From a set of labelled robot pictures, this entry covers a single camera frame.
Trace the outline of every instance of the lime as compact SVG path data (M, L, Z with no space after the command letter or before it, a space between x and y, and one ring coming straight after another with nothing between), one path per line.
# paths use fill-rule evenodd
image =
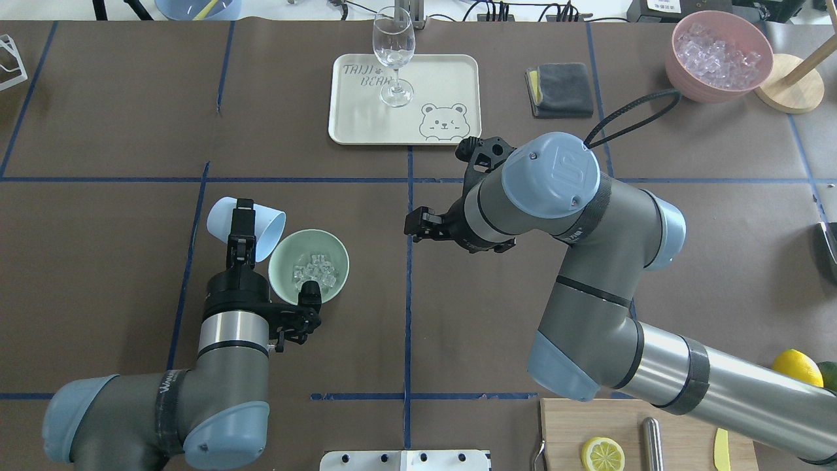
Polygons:
M817 364L819 372L823 375L823 387L837 391L837 362L820 361Z
M799 350L785 350L776 357L771 368L783 375L823 387L823 375L819 372L817 364Z
M622 471L625 453L613 439L593 437L581 448L581 461L587 471Z

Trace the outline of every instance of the wine glass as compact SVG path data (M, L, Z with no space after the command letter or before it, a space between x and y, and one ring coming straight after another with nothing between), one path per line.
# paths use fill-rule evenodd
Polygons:
M413 99L413 86L398 77L398 69L407 65L416 49L410 13L401 7L381 8L375 15L372 47L378 61L395 70L395 81L381 87L381 101L393 108L406 106Z

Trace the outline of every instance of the folded towel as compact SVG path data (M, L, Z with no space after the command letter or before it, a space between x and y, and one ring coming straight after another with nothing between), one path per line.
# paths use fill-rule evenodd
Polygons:
M526 70L531 113L536 118L591 117L593 95L587 66L544 64Z

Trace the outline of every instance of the lemon slice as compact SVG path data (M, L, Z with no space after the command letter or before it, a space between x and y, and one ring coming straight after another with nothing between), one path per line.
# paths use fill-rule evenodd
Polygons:
M625 453L614 440L593 437L581 448L581 461L587 471L622 471Z

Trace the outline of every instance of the cutting board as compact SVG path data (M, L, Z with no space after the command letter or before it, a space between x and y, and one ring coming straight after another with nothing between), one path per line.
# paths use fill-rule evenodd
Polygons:
M581 447L592 437L610 437L625 453L625 471L645 471L642 421L660 421L665 471L716 471L714 427L688 416L673 416L638 399L541 399L541 430L547 441L548 471L583 471ZM729 432L732 471L758 471L752 440Z

